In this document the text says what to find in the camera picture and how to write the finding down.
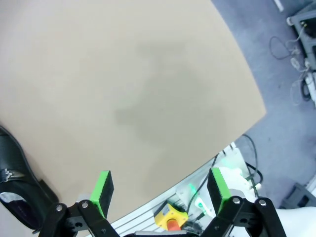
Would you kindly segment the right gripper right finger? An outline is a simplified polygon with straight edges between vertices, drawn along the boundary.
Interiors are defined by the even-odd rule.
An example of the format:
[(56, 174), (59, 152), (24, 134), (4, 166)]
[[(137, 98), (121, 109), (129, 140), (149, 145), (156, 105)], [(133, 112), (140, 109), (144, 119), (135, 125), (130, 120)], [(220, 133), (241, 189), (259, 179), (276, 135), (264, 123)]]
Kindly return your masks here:
[(227, 237), (234, 227), (243, 227), (250, 237), (285, 237), (286, 233), (272, 201), (255, 202), (233, 196), (219, 168), (208, 173), (207, 189), (216, 216), (204, 230), (206, 237)]

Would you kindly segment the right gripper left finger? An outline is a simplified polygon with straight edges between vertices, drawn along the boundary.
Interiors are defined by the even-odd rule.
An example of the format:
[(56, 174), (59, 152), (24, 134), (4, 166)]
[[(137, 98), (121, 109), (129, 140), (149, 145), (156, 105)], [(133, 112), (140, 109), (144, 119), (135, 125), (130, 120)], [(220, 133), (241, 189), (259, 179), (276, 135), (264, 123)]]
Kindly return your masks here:
[(70, 207), (64, 203), (52, 205), (45, 218), (45, 235), (75, 237), (80, 231), (89, 231), (93, 237), (118, 237), (107, 220), (113, 192), (111, 172), (102, 171), (88, 199)]

